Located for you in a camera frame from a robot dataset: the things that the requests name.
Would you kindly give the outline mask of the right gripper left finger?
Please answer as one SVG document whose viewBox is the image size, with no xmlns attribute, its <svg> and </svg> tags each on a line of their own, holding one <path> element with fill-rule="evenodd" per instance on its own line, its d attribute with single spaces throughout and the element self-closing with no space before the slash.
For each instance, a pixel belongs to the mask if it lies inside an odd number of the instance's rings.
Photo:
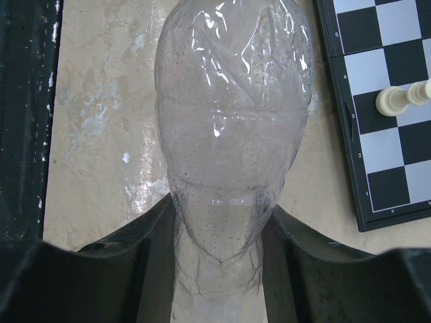
<svg viewBox="0 0 431 323">
<path fill-rule="evenodd" d="M 2 322 L 169 322 L 174 289 L 170 195 L 77 252 L 1 242 Z"/>
</svg>

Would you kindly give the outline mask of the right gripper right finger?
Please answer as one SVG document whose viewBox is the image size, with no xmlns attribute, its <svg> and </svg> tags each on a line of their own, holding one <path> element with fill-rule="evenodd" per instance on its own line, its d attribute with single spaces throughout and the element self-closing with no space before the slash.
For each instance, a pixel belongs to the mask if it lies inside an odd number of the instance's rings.
<svg viewBox="0 0 431 323">
<path fill-rule="evenodd" d="M 429 322 L 430 250 L 373 255 L 275 207 L 262 232 L 270 322 Z"/>
</svg>

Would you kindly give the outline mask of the yellow cap clear bottle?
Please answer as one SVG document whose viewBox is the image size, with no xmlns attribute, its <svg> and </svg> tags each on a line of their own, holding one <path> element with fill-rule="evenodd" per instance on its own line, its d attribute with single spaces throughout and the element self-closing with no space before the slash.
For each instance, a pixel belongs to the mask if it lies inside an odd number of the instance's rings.
<svg viewBox="0 0 431 323">
<path fill-rule="evenodd" d="M 172 322 L 264 322 L 261 233 L 313 90 L 294 1 L 180 1 L 155 59 L 156 121 L 176 210 Z"/>
</svg>

